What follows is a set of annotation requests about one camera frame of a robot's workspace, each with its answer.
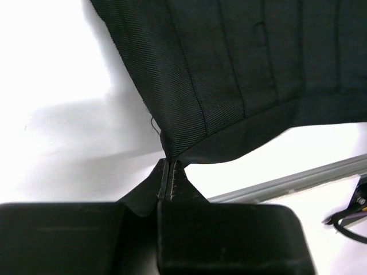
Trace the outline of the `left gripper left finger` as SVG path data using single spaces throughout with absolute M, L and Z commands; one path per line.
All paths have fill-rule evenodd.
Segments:
M 147 217 L 157 205 L 161 187 L 167 181 L 167 160 L 160 159 L 149 176 L 117 203 L 124 204 L 138 217 Z

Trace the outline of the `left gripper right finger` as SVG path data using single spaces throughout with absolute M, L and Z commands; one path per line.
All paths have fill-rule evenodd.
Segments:
M 190 203 L 209 202 L 188 180 L 184 165 L 180 161 L 169 163 L 165 185 L 165 200 Z

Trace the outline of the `black pleated skirt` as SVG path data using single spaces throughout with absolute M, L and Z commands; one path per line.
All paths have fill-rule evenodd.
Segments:
M 366 121 L 365 1 L 93 1 L 166 157 L 222 163 Z

